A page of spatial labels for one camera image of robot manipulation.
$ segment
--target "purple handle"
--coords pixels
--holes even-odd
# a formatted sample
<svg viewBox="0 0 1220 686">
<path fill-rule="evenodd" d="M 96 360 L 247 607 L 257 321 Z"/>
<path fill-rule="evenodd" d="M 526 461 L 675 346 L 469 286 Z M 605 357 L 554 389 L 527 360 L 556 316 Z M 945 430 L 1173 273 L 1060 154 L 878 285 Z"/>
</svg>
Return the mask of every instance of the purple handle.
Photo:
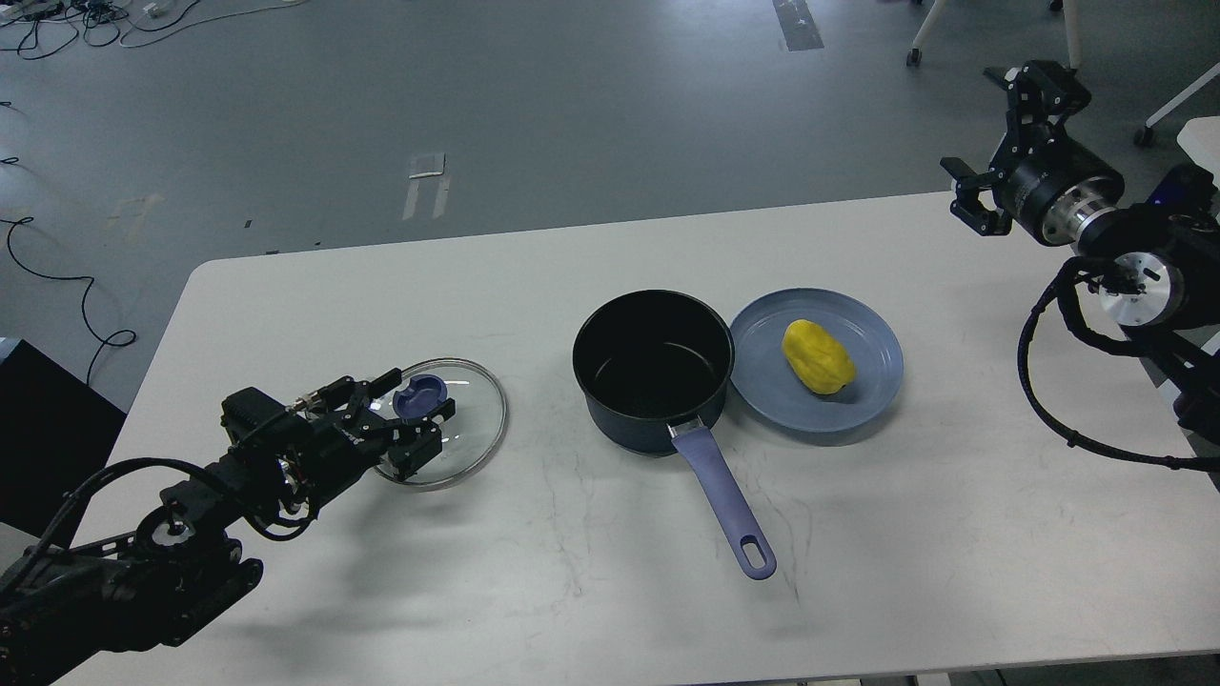
<svg viewBox="0 0 1220 686">
<path fill-rule="evenodd" d="M 671 428 L 671 432 L 675 433 L 673 447 L 682 453 L 699 477 L 699 485 L 703 486 L 708 503 L 720 520 L 720 527 L 725 530 L 728 547 L 737 555 L 737 564 L 742 565 L 742 571 L 750 579 L 766 579 L 775 574 L 775 553 L 771 552 L 771 544 L 766 542 L 766 536 L 762 536 L 750 505 L 733 480 L 733 472 L 728 471 L 711 431 L 700 424 L 698 428 L 686 430 L 683 426 Z M 754 566 L 745 555 L 745 547 L 752 543 L 762 558 L 761 566 Z"/>
</svg>

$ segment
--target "plate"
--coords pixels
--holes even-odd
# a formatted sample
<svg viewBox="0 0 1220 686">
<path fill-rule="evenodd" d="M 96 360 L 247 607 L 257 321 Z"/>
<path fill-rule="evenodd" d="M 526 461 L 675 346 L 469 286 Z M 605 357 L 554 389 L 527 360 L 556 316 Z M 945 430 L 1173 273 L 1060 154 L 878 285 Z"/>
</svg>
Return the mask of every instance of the plate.
<svg viewBox="0 0 1220 686">
<path fill-rule="evenodd" d="M 817 395 L 783 356 L 783 332 L 794 320 L 822 326 L 847 348 L 855 380 Z M 903 382 L 903 352 L 889 325 L 867 305 L 833 291 L 789 288 L 754 300 L 730 327 L 737 347 L 733 387 L 760 415 L 799 433 L 833 435 L 877 419 Z"/>
</svg>

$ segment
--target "floor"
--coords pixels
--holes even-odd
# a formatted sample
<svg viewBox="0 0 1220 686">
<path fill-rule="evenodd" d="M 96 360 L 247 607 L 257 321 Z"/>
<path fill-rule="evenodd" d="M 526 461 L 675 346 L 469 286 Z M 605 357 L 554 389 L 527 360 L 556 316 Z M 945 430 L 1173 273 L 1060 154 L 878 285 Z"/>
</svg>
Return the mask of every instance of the floor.
<svg viewBox="0 0 1220 686">
<path fill-rule="evenodd" d="M 259 5 L 217 0 L 192 16 Z M 1220 7 L 1081 5 L 1080 78 L 1093 103 L 1069 131 L 1125 175 L 1136 201 L 1185 161 L 1177 129 L 1220 112 L 1218 81 L 1158 125 L 1150 149 L 1131 144 L 1220 59 Z M 134 50 L 4 54 L 0 99 L 13 106 L 0 110 L 0 157 L 21 162 L 0 167 L 0 216 L 35 217 L 12 238 L 30 266 L 98 277 L 89 316 L 100 333 L 139 332 L 94 371 L 94 387 L 126 409 L 207 260 L 947 188 L 939 157 L 982 165 L 1003 132 L 1004 95 L 982 67 L 1065 61 L 1066 45 L 1046 2 L 955 2 L 922 65 L 906 67 L 930 6 L 810 0 L 825 48 L 802 51 L 784 49 L 765 0 L 382 0 L 307 1 Z M 41 39 L 55 45 L 62 31 Z M 22 33 L 0 29 L 0 45 Z M 433 153 L 445 154 L 444 182 L 412 193 L 411 160 Z M 965 226 L 961 239 L 981 240 Z M 477 270 L 455 265 L 453 277 Z M 410 294 L 409 265 L 386 280 Z M 95 343 L 79 319 L 82 284 L 34 278 L 7 259 L 0 283 L 0 336 L 27 338 L 83 377 Z M 299 286 L 303 298 L 326 288 Z M 1190 666 L 1220 682 L 1208 660 L 1139 663 L 1136 681 L 1114 665 L 1005 675 L 1202 684 L 1175 671 Z"/>
</svg>

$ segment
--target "handle hole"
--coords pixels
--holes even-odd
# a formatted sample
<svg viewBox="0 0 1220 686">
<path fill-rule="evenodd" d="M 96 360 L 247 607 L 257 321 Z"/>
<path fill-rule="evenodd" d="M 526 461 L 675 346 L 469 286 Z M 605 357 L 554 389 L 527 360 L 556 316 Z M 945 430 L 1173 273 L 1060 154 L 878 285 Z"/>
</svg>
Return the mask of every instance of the handle hole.
<svg viewBox="0 0 1220 686">
<path fill-rule="evenodd" d="M 762 569 L 766 566 L 766 558 L 762 557 L 762 548 L 759 548 L 758 538 L 753 536 L 742 538 L 742 551 L 745 552 L 745 560 L 750 563 L 752 568 Z"/>
</svg>

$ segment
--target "chair leg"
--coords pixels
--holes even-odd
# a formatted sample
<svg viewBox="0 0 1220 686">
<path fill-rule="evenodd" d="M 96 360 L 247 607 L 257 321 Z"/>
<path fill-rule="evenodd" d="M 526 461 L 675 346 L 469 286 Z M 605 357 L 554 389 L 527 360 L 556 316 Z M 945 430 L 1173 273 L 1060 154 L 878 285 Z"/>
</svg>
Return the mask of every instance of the chair leg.
<svg viewBox="0 0 1220 686">
<path fill-rule="evenodd" d="M 932 9 L 927 11 L 927 18 L 924 20 L 924 24 L 919 27 L 919 33 L 915 34 L 915 40 L 911 42 L 911 48 L 917 50 L 924 46 L 924 42 L 927 40 L 928 32 L 932 31 L 937 20 L 941 18 L 941 12 L 944 11 L 944 6 L 948 4 L 948 0 L 936 0 Z"/>
<path fill-rule="evenodd" d="M 1077 0 L 1064 0 L 1064 27 L 1068 31 L 1068 66 L 1078 70 L 1082 60 L 1080 49 L 1080 5 Z"/>
<path fill-rule="evenodd" d="M 937 20 L 941 18 L 941 12 L 944 11 L 944 6 L 949 4 L 949 0 L 936 0 L 932 9 L 927 11 L 927 17 L 924 23 L 919 27 L 919 33 L 915 34 L 915 40 L 911 42 L 911 50 L 906 54 L 906 66 L 917 67 L 920 59 L 922 57 L 921 48 L 924 42 L 927 40 L 928 32 L 936 24 Z"/>
<path fill-rule="evenodd" d="M 1203 88 L 1204 85 L 1207 85 L 1209 81 L 1211 81 L 1213 78 L 1215 78 L 1218 76 L 1220 76 L 1220 62 L 1216 62 L 1216 65 L 1214 67 L 1211 67 L 1210 70 L 1208 70 L 1199 78 L 1194 79 L 1194 83 L 1187 85 L 1186 90 L 1179 93 L 1169 103 L 1165 103 L 1164 107 L 1157 110 L 1157 114 L 1154 114 L 1153 116 L 1148 117 L 1148 121 L 1144 122 L 1144 126 L 1148 127 L 1148 128 L 1152 128 L 1152 127 L 1157 126 L 1157 122 L 1159 122 L 1160 120 L 1165 118 L 1165 115 L 1172 112 L 1174 109 L 1176 109 L 1179 105 L 1181 105 L 1183 101 L 1186 101 L 1187 98 L 1190 98 L 1191 95 L 1194 95 L 1196 93 L 1198 93 L 1200 88 Z"/>
</svg>

